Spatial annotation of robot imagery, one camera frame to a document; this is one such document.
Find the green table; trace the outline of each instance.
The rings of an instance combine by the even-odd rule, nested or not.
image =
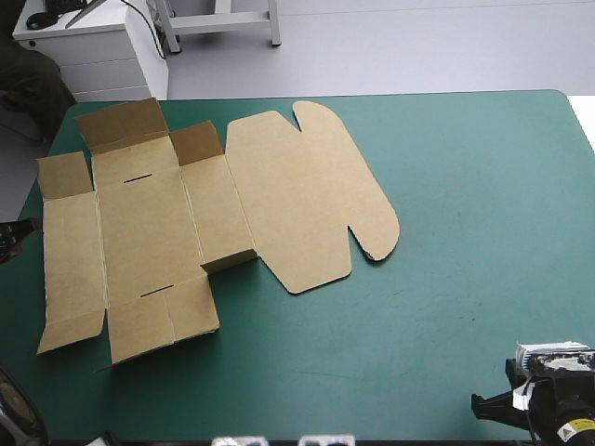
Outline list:
[[[35,356],[45,321],[42,237],[0,267],[0,361],[58,438],[349,431],[368,439],[509,439],[472,392],[507,390],[517,341],[595,344],[595,163],[554,91],[317,98],[344,120],[402,225],[372,264],[289,295],[256,260],[211,277],[215,334],[98,371],[101,336]],[[172,129],[291,98],[163,103]],[[87,151],[73,107],[51,153]],[[42,215],[37,186],[22,216]]]

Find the dark clothing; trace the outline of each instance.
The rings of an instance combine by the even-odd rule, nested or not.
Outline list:
[[[11,37],[26,0],[0,0],[0,33]]]
[[[7,1],[19,6],[8,7],[9,13],[1,23],[12,28],[8,35],[5,30],[0,33],[0,90],[11,93],[11,99],[32,116],[44,137],[52,141],[64,114],[75,100],[62,82],[60,68],[52,59],[25,49],[12,40],[14,22],[19,18],[23,2]]]

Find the black cable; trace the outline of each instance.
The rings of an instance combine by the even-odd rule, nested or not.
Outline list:
[[[129,7],[133,8],[135,11],[137,11],[140,16],[142,17],[143,20],[145,20],[145,23],[147,23],[147,26],[149,27],[149,30],[151,31],[151,35],[152,35],[152,40],[155,43],[155,48],[157,48],[157,53],[159,54],[159,57],[163,60],[165,60],[165,54],[162,52],[162,48],[159,47],[159,40],[157,39],[157,36],[155,35],[155,31],[153,30],[153,28],[151,27],[151,24],[149,23],[149,21],[147,20],[147,18],[145,17],[145,15],[140,12],[140,10],[135,7],[134,5],[132,5],[130,2],[126,1],[126,0],[120,0],[122,3],[124,3],[125,5],[128,5]]]
[[[524,386],[524,389],[522,390],[522,395],[525,397],[527,395],[527,390],[529,389],[529,386],[533,383],[535,385],[539,384],[539,380],[537,381],[533,381],[533,376],[530,375],[529,379],[527,380],[527,383]],[[527,410],[524,411],[526,417],[527,417],[527,425],[529,426],[529,434],[531,435],[531,441],[533,442],[534,446],[538,446],[537,444],[537,437],[536,437],[536,432],[533,429],[533,423],[531,423],[531,415],[529,414],[529,403],[527,403]]]

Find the computer mouse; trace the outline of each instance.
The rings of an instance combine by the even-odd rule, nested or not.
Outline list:
[[[43,30],[58,22],[58,14],[51,12],[37,12],[27,19],[28,30]]]

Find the cardboard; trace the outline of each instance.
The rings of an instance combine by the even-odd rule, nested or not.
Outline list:
[[[350,274],[350,228],[385,258],[399,223],[327,108],[300,101],[301,130],[268,111],[169,132],[155,99],[77,118],[92,153],[39,160],[46,329],[39,352],[101,332],[112,362],[213,332],[207,273],[260,256],[290,293]]]
[[[309,101],[294,113],[301,131],[276,111],[230,123],[226,156],[258,255],[296,294],[350,274],[348,227],[372,260],[400,228],[341,120]]]
[[[132,129],[121,125],[128,114]],[[39,160],[47,300],[39,352],[98,335],[106,310],[113,363],[217,330],[204,252],[223,266],[256,252],[215,127],[174,132],[174,147],[154,99],[77,123],[93,185],[82,152]],[[201,138],[190,145],[185,135]],[[203,178],[217,186],[218,212],[204,191],[188,190],[185,181],[194,188]],[[234,232],[217,243],[222,230]]]

